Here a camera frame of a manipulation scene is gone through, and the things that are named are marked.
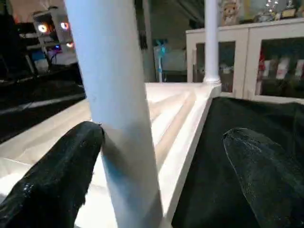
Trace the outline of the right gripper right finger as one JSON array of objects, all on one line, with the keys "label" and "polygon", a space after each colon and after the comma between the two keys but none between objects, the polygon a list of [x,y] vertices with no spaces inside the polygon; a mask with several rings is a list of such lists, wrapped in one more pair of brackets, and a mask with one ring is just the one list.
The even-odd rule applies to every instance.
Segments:
[{"label": "right gripper right finger", "polygon": [[281,145],[247,128],[223,135],[227,158],[262,228],[304,226],[304,167]]}]

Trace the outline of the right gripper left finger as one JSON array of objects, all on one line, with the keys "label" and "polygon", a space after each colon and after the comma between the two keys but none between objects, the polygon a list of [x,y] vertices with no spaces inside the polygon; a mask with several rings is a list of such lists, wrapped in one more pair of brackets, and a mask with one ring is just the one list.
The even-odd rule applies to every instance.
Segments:
[{"label": "right gripper left finger", "polygon": [[72,228],[104,142],[101,125],[79,123],[13,186],[0,205],[2,228]]}]

